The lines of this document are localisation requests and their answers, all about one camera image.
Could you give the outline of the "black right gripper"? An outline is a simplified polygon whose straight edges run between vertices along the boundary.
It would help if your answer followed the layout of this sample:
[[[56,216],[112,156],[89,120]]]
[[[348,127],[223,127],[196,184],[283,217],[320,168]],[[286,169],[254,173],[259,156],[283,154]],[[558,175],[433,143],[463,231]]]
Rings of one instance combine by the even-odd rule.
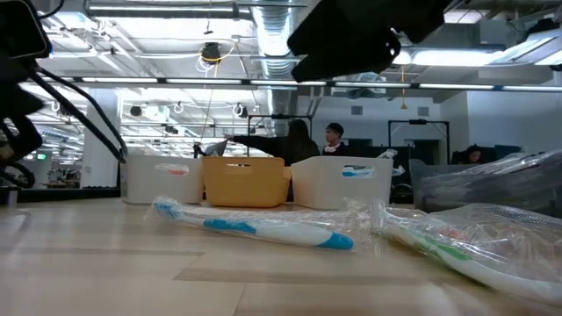
[[[382,26],[421,43],[444,24],[452,0],[372,0],[367,11]],[[304,58],[292,78],[309,82],[344,75],[386,70],[400,55],[400,42],[389,29],[364,35],[357,19],[364,0],[320,0],[287,40],[292,52]]]

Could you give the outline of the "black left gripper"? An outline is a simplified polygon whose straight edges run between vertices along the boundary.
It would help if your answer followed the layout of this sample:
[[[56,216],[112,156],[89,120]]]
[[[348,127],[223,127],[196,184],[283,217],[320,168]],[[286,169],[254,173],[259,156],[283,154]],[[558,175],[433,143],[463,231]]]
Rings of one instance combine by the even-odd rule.
[[[17,135],[0,145],[0,163],[17,162],[42,145],[41,135],[27,116],[43,103],[19,86],[29,77],[30,71],[19,62],[0,56],[0,123],[9,119],[18,129]]]

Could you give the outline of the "blue toothbrush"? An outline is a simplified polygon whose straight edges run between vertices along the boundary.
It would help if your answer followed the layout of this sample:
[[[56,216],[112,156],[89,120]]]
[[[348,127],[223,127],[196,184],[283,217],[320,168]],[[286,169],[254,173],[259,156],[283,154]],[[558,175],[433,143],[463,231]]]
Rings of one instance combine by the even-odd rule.
[[[398,151],[395,149],[387,149],[385,152],[383,152],[382,154],[380,154],[378,156],[379,159],[389,159],[392,160],[396,155],[398,154]],[[392,171],[392,176],[401,176],[405,173],[405,169],[400,165],[398,168],[393,168]]]
[[[375,176],[375,169],[370,166],[346,165],[342,168],[344,177],[372,178]]]
[[[248,212],[221,211],[205,207],[188,207],[167,197],[157,197],[150,211],[176,223],[201,227],[221,233],[247,236],[301,247],[351,250],[352,238],[319,224],[279,219],[275,214],[262,215]]]

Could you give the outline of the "orange toothbrush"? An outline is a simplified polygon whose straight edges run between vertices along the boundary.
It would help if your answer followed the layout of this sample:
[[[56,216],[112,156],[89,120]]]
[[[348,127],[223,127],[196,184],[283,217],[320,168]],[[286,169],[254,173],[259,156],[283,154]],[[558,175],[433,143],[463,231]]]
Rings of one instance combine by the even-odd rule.
[[[562,219],[472,204],[430,213],[425,228],[489,268],[528,279],[562,279]]]
[[[186,176],[190,173],[190,168],[183,164],[156,164],[155,170],[172,176]]]

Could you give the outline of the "white square pillar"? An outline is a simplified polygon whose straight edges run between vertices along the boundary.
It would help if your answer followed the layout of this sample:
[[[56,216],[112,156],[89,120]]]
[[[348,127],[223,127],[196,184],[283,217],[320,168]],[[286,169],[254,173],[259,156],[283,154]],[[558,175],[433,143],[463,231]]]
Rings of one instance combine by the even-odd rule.
[[[121,100],[118,90],[88,88],[87,92],[97,101],[104,114],[119,130]],[[86,111],[89,119],[116,148],[119,142],[101,119],[96,109],[89,104]],[[81,187],[115,187],[118,182],[119,162],[109,149],[89,130],[84,130]]]

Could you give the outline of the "person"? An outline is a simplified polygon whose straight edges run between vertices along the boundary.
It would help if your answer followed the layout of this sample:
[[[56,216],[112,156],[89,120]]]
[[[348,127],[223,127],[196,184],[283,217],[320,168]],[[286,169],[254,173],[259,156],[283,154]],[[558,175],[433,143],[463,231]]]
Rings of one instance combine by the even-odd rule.
[[[329,123],[325,129],[326,146],[322,149],[322,155],[348,156],[349,150],[342,141],[343,127],[335,122]]]
[[[308,133],[308,127],[304,120],[294,119],[289,123],[288,127],[289,131],[286,136],[228,135],[227,139],[261,150],[276,158],[281,158],[284,160],[286,167],[320,154],[318,146]]]
[[[480,158],[482,156],[481,148],[477,145],[472,145],[468,147],[460,157],[461,164],[479,164]]]

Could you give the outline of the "black office partition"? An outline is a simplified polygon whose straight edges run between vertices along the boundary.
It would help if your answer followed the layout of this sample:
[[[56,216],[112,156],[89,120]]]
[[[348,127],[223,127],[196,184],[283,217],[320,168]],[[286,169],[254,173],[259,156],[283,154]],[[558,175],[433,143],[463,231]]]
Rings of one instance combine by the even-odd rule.
[[[387,147],[375,146],[371,139],[348,139],[348,154],[355,157],[377,158],[383,154]]]

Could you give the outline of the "white plastic bin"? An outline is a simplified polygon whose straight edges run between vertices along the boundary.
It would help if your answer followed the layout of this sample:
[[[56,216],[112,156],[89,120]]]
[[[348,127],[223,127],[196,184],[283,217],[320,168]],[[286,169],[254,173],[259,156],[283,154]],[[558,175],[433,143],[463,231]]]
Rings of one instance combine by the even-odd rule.
[[[370,166],[372,178],[344,177],[346,165]],[[336,210],[345,198],[390,198],[393,160],[352,156],[315,156],[291,165],[293,202],[318,210]]]
[[[155,170],[156,164],[183,164],[190,168],[186,176],[166,175]],[[184,204],[199,204],[203,199],[202,161],[193,158],[131,154],[120,164],[121,197],[128,204],[150,205],[159,196]]]

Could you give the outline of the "LED light bar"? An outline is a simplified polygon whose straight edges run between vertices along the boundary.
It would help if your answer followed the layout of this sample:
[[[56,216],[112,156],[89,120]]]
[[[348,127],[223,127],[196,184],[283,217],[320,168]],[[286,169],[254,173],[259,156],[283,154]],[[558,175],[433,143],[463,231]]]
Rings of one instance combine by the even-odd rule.
[[[473,83],[392,83],[357,81],[312,81],[298,83],[287,79],[225,79],[225,78],[166,78],[166,77],[63,77],[63,80],[85,87],[108,86],[113,88],[336,88],[336,89],[385,89],[385,90],[467,90],[490,92],[562,93],[562,86],[502,85]]]

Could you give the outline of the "grey tilted monitor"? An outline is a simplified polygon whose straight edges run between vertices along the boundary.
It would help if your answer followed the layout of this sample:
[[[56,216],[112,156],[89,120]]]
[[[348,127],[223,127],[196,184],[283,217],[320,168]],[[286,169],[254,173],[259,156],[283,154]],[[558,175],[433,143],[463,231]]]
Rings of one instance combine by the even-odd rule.
[[[201,144],[196,142],[193,144],[193,152],[194,157],[198,158],[199,156],[222,156],[226,150],[227,141],[223,140],[219,143],[212,144],[208,146],[206,149],[201,147]]]

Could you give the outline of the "orange plastic bin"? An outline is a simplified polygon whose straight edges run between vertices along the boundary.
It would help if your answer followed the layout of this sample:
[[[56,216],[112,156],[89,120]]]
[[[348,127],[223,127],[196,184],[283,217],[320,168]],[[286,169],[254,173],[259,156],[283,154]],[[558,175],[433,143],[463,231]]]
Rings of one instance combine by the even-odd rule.
[[[202,160],[202,169],[206,201],[221,207],[281,205],[292,178],[281,158],[208,156]]]

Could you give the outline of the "silver ventilation duct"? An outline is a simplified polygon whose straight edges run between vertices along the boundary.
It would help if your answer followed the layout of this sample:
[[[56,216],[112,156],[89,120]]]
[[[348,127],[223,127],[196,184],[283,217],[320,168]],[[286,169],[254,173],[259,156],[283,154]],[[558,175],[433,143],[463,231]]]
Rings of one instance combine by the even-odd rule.
[[[270,80],[289,80],[295,62],[288,61],[291,51],[286,41],[297,26],[298,9],[275,4],[284,0],[253,0],[257,6],[251,8],[256,23],[256,38],[263,76]],[[267,91],[267,102],[271,115],[296,116],[298,93],[289,88],[272,88]]]

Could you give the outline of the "black rig frame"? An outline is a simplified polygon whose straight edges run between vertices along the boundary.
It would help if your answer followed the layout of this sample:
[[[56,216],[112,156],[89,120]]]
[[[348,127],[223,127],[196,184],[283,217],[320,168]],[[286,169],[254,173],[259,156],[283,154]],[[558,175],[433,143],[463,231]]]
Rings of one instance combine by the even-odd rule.
[[[448,161],[450,160],[450,122],[449,121],[444,121],[444,120],[426,120],[423,118],[418,118],[418,119],[408,119],[408,120],[388,120],[387,121],[387,146],[388,147],[392,147],[393,146],[393,142],[392,142],[392,137],[393,134],[398,131],[399,128],[393,130],[392,126],[393,124],[407,124],[407,125],[411,125],[411,126],[423,126],[423,125],[432,125],[433,127],[435,127],[438,131],[440,131],[446,139],[446,154],[448,156]],[[445,130],[442,131],[441,129],[439,129],[437,127],[437,125],[443,125],[445,127]]]

